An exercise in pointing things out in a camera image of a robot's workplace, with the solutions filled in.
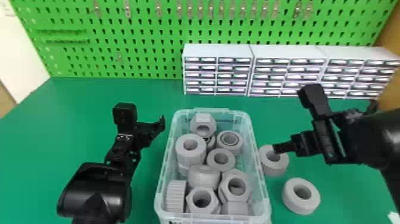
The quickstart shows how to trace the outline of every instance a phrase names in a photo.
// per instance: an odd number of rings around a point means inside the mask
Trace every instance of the black robotic arm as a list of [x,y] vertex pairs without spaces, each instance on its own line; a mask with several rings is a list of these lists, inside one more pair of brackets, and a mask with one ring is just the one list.
[[320,84],[306,85],[298,95],[303,107],[310,110],[314,130],[274,144],[275,153],[322,154],[327,164],[366,164],[379,169],[400,211],[400,108],[375,113],[372,104],[365,113],[357,109],[332,112]]
[[131,211],[130,183],[140,151],[165,129],[164,116],[154,123],[137,122],[134,104],[119,103],[112,114],[118,134],[104,162],[83,163],[58,199],[58,215],[72,217],[72,224],[125,222]]

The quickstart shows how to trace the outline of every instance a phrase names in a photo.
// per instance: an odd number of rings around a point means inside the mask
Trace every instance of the clear plastic bin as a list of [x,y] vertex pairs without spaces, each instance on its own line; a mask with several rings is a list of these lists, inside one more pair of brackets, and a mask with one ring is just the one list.
[[[212,114],[217,121],[216,133],[222,130],[233,130],[243,136],[243,153],[236,157],[236,168],[248,175],[250,184],[253,187],[253,194],[249,200],[250,208],[253,212],[252,216],[175,213],[164,210],[165,192],[169,181],[182,179],[177,172],[174,144],[181,135],[190,133],[190,120],[197,112]],[[195,108],[193,110],[179,110],[175,113],[154,198],[154,210],[161,224],[271,223],[271,204],[258,157],[258,148],[251,119],[248,114],[243,111],[231,111],[227,108]]]

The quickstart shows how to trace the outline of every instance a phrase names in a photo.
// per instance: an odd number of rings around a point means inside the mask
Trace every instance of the green table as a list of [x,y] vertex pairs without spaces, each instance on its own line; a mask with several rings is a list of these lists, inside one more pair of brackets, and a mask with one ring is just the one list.
[[[0,120],[0,223],[70,223],[58,217],[57,199],[78,166],[103,160],[116,134],[111,109],[133,102],[139,120],[165,115],[169,127],[175,111],[225,107],[247,112],[258,146],[287,141],[311,128],[310,115],[297,98],[185,96],[182,82],[122,79],[52,78]],[[364,109],[367,101],[331,100],[334,110]],[[127,223],[158,223],[153,209],[169,128],[143,150],[132,182],[133,208]],[[302,177],[320,191],[314,214],[299,216],[281,201],[286,180]],[[322,156],[296,158],[280,178],[266,178],[273,223],[390,223],[395,206],[380,173],[367,166],[327,166]]]

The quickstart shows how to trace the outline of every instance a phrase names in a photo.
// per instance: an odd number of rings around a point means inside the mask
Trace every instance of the gray ring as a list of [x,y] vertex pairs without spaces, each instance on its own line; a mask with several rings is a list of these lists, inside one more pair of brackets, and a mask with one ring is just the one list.
[[[222,154],[222,158],[220,158],[221,162],[218,163],[215,159],[219,154]],[[207,156],[207,165],[214,167],[221,172],[225,172],[234,168],[235,164],[235,156],[229,150],[225,150],[223,148],[216,148]]]
[[[222,138],[226,135],[232,135],[234,137],[233,142],[226,142],[225,138]],[[217,135],[217,148],[224,148],[229,150],[234,156],[237,156],[242,153],[243,138],[237,132],[232,130],[224,130]]]

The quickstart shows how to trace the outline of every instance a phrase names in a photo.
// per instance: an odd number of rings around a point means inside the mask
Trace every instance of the hexagonal nut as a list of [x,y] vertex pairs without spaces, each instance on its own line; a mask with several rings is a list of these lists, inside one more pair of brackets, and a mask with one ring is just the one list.
[[217,122],[210,113],[196,113],[190,121],[190,131],[203,138],[211,137],[217,130]]
[[218,196],[222,203],[227,201],[248,202],[253,192],[247,179],[239,175],[228,175],[218,187]]
[[249,204],[240,201],[228,201],[222,204],[221,214],[238,214],[247,216],[249,214]]
[[191,213],[219,214],[221,204],[212,188],[198,186],[186,196],[186,204]]
[[248,179],[248,176],[246,173],[234,168],[234,169],[230,169],[228,171],[223,172],[222,180],[225,179],[226,177],[228,177],[229,175],[239,175],[243,179]]

